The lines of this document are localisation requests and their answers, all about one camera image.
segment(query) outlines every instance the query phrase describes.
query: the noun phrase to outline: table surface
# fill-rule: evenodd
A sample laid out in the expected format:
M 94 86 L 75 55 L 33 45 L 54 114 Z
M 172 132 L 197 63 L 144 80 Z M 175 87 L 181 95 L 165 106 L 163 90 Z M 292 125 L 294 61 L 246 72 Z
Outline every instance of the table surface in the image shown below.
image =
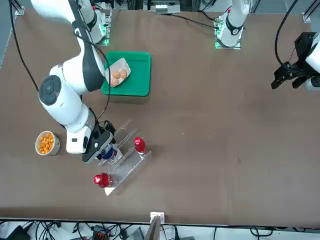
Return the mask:
M 148 222 L 158 211 L 168 223 L 319 227 L 320 95 L 289 82 L 271 89 L 282 18 L 250 15 L 242 50 L 216 50 L 212 29 L 148 11 L 119 13 L 103 50 L 151 54 L 149 101 L 111 103 L 101 119 L 116 127 L 132 119 L 153 158 L 108 197 L 93 184 L 97 167 L 66 152 L 66 133 L 41 106 L 12 37 L 0 70 L 1 216 Z M 300 15 L 288 18 L 282 61 L 308 30 Z M 32 9 L 17 18 L 16 33 L 39 85 L 79 53 L 69 25 Z M 97 114 L 106 100 L 99 90 L 83 97 Z M 58 134 L 58 155 L 35 152 L 44 130 Z

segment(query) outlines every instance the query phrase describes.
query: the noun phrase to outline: white bowl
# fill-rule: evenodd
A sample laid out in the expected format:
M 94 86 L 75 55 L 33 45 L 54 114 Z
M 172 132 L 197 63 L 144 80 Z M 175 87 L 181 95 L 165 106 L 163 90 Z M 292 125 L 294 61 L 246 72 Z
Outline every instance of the white bowl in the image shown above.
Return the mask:
M 52 134 L 53 136 L 53 146 L 51 148 L 51 150 L 46 153 L 46 154 L 42 154 L 41 152 L 39 152 L 38 150 L 38 145 L 41 143 L 41 140 L 40 138 L 41 137 L 44 137 L 46 136 L 46 134 Z M 59 151 L 59 148 L 60 148 L 60 140 L 59 138 L 57 138 L 56 135 L 54 135 L 52 132 L 50 131 L 43 131 L 42 133 L 39 134 L 39 136 L 36 138 L 36 141 L 35 141 L 35 151 L 41 155 L 41 156 L 52 156 L 52 155 L 55 155 L 57 154 L 57 152 Z

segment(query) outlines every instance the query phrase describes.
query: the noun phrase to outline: bottle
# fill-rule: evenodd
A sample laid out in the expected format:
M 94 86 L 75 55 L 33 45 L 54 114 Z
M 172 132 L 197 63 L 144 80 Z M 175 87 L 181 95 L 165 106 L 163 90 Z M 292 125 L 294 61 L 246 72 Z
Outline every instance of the bottle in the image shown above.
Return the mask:
M 102 172 L 94 176 L 93 182 L 97 184 L 100 188 L 106 188 L 112 185 L 113 179 L 110 174 Z
M 138 136 L 134 139 L 134 148 L 137 151 L 137 153 L 140 155 L 144 155 L 147 152 L 145 141 Z

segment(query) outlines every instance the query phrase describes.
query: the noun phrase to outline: egg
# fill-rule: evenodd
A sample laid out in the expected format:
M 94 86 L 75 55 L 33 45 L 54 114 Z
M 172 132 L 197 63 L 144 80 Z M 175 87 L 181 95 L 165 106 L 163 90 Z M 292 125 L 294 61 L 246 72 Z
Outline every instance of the egg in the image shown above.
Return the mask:
M 127 71 L 126 71 L 125 69 L 122 69 L 122 70 L 120 71 L 120 76 L 121 76 L 121 78 L 122 78 L 123 80 L 125 80 L 126 77 L 127 77 Z
M 119 79 L 120 78 L 120 72 L 118 71 L 113 71 L 112 72 L 112 77 L 116 78 L 116 79 Z
M 119 80 L 115 77 L 111 78 L 111 86 L 116 87 L 119 84 Z

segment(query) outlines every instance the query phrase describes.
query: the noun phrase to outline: floor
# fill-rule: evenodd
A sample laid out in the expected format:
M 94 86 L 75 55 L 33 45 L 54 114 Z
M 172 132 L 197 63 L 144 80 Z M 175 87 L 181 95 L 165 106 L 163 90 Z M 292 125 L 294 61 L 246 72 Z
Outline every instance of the floor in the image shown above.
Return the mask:
M 5 222 L 0 225 L 0 238 L 7 238 L 9 234 L 18 226 L 27 226 L 25 221 L 11 221 Z M 28 231 L 31 236 L 31 240 L 36 240 L 36 228 L 38 222 L 34 223 Z M 73 232 L 75 222 L 63 222 L 60 228 L 56 226 L 51 229 L 51 234 L 56 240 L 73 240 L 78 239 L 79 233 Z M 112 224 L 105 224 L 105 228 L 112 226 Z M 122 224 L 122 228 L 126 228 L 128 225 Z M 146 235 L 148 231 L 148 225 L 133 225 L 127 229 L 128 235 L 132 234 L 137 228 L 141 228 L 143 235 Z M 40 239 L 40 234 L 43 231 L 43 227 L 39 225 L 37 236 Z M 159 240 L 170 240 L 175 237 L 174 227 L 171 225 L 163 225 L 165 235 L 163 230 L 160 232 Z M 217 228 L 214 238 L 214 227 L 199 227 L 199 226 L 177 226 L 178 234 L 180 238 L 194 237 L 195 240 L 256 240 L 257 237 L 250 233 L 249 229 L 230 229 L 230 228 Z M 82 237 L 90 238 L 92 236 L 92 231 L 84 223 L 79 225 L 79 231 Z M 259 230 L 260 235 L 268 234 L 270 231 Z M 306 232 L 288 232 L 288 231 L 274 231 L 271 236 L 263 237 L 265 240 L 317 240 L 319 239 L 320 233 L 306 233 Z

